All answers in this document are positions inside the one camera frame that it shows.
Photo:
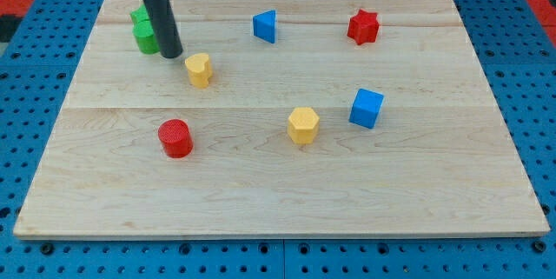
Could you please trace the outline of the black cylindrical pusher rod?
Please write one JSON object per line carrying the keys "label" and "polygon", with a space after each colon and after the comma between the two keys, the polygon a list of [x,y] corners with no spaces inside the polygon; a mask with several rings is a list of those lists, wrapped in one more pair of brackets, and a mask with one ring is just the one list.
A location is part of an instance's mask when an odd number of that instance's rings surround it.
{"label": "black cylindrical pusher rod", "polygon": [[158,48],[163,57],[174,59],[183,53],[182,41],[170,0],[143,0]]}

